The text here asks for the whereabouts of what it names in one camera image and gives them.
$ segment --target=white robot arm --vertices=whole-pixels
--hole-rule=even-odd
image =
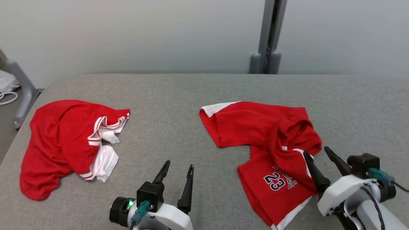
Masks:
[[[350,156],[345,163],[329,147],[324,150],[343,175],[333,184],[304,152],[322,215],[336,215],[346,230],[409,230],[380,203],[395,197],[396,183],[393,177],[379,170],[378,157],[364,153]]]
[[[193,230],[191,210],[194,166],[190,165],[187,181],[177,206],[164,204],[162,183],[170,161],[166,161],[153,180],[137,191],[136,199],[117,197],[111,204],[109,220],[130,230]]]

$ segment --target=gray fabric surface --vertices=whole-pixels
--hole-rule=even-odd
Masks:
[[[164,199],[173,205],[189,165],[195,165],[195,229],[269,229],[250,207],[237,175],[237,166],[249,160],[249,147],[217,148],[198,115],[201,106],[229,101],[304,106],[323,145],[344,159],[363,152],[379,156],[381,169],[409,186],[408,92],[409,82],[401,79],[325,75],[100,74],[57,81],[36,101],[0,166],[1,229],[125,229],[109,222],[111,202],[135,197],[166,160],[171,167]],[[113,145],[119,162],[107,183],[71,174],[47,200],[32,201],[19,188],[29,121],[37,108],[60,99],[131,109],[121,143]],[[315,162],[333,182],[340,178],[324,151]],[[384,205],[409,226],[408,194],[398,190]],[[321,216],[313,198],[286,229],[342,226],[334,216]]]

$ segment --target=clothing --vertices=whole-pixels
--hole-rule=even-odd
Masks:
[[[42,201],[71,171],[84,180],[108,180],[118,155],[101,140],[119,143],[129,109],[115,110],[79,100],[62,100],[39,108],[30,122],[31,139],[21,164],[20,188]]]
[[[283,230],[316,194],[303,152],[317,154],[321,139],[305,108],[238,101],[204,106],[199,114],[218,147],[251,146],[239,178],[253,210]]]

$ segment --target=white trim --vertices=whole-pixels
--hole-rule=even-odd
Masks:
[[[305,158],[304,158],[304,150],[302,150],[302,149],[293,149],[293,150],[298,151],[298,152],[300,152],[300,153],[301,153],[301,156],[303,157],[304,162],[305,162],[305,164],[306,164],[307,174],[308,174],[308,176],[309,176],[309,177],[311,177],[310,170],[308,169],[307,162],[306,162],[306,160],[305,160]]]
[[[105,183],[117,163],[118,155],[112,146],[101,145],[98,154],[90,165],[90,171],[93,176],[86,180],[92,180],[96,177],[98,180]]]
[[[89,177],[89,176],[92,176],[92,172],[90,171],[89,173],[85,173],[85,174],[79,174],[80,175],[80,177]]]
[[[241,102],[241,101],[218,103],[218,104],[214,104],[214,105],[203,106],[203,107],[201,107],[201,109],[204,110],[204,112],[206,113],[206,115],[208,117],[211,117],[211,116],[213,116],[213,114],[217,113],[218,111],[226,108],[227,106],[229,106],[231,104],[237,103],[237,102]]]
[[[101,144],[101,141],[88,141],[88,144],[93,146],[99,146]]]
[[[125,124],[128,122],[128,119],[129,119],[129,117],[127,117],[126,120],[124,120],[121,125],[119,125],[117,128],[115,128],[114,133],[121,133],[122,129],[125,126]]]
[[[308,201],[311,199],[312,196],[308,197],[304,202],[302,202],[300,205],[295,207],[291,212],[289,212],[284,219],[277,225],[275,226],[274,224],[271,225],[272,230],[284,230],[284,228],[294,219],[294,217],[301,211],[301,209],[304,208],[304,206],[308,203]]]
[[[125,120],[125,117],[120,117],[120,118],[118,118],[118,122],[117,123],[115,123],[115,124],[113,124],[113,125],[107,125],[107,120],[108,120],[108,118],[106,117],[106,116],[103,116],[103,117],[99,117],[98,119],[97,119],[97,121],[95,122],[95,124],[94,124],[94,132],[88,137],[88,140],[90,140],[90,141],[93,141],[93,140],[96,140],[96,141],[101,141],[101,133],[99,132],[99,129],[100,128],[104,128],[104,129],[116,129],[116,128],[119,128],[119,127],[122,127],[123,125],[124,125],[124,122],[126,121]],[[95,143],[92,143],[92,142],[88,142],[88,144],[89,145],[99,145],[99,144],[95,144]]]
[[[83,178],[84,180],[93,180],[95,178],[95,176],[91,176],[89,178]]]

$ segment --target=floor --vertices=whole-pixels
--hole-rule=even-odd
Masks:
[[[13,126],[13,119],[22,100],[21,88],[16,90],[16,92],[19,95],[17,100],[10,104],[0,106],[0,164],[3,162],[4,156],[6,156],[6,153],[17,134],[17,130]],[[8,101],[12,97],[13,95],[6,95],[0,100],[0,103]]]

